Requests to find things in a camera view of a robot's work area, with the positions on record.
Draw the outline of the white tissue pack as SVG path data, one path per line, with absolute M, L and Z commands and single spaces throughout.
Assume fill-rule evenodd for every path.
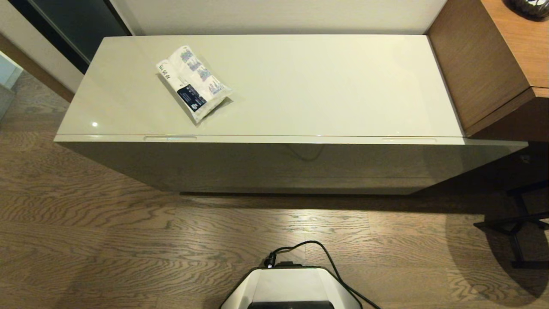
M 216 78 L 188 45 L 159 61 L 156 69 L 196 124 L 232 94 L 232 89 Z

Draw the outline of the beige glossy cabinet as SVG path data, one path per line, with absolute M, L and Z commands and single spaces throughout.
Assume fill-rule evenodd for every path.
M 233 89 L 198 124 L 156 69 L 183 45 Z M 467 139 L 422 35 L 107 37 L 58 134 Z

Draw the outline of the brown wooden cabinet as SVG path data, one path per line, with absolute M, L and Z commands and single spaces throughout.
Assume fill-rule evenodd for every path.
M 542 2 L 446 0 L 427 31 L 466 137 L 549 142 L 549 8 L 527 10 Z

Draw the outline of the dark glass door panel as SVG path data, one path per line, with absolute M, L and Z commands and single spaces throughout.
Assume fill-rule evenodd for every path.
M 8 0 L 82 74 L 105 37 L 131 36 L 112 0 Z

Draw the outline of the pale blue white furniture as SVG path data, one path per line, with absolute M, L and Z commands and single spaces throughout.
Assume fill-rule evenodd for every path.
M 22 67 L 0 51 L 0 122 L 15 99 L 13 87 L 23 72 Z

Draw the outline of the dark decorative bowl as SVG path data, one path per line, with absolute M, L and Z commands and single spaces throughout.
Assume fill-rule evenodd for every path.
M 549 19 L 549 0 L 503 0 L 506 5 L 531 20 Z

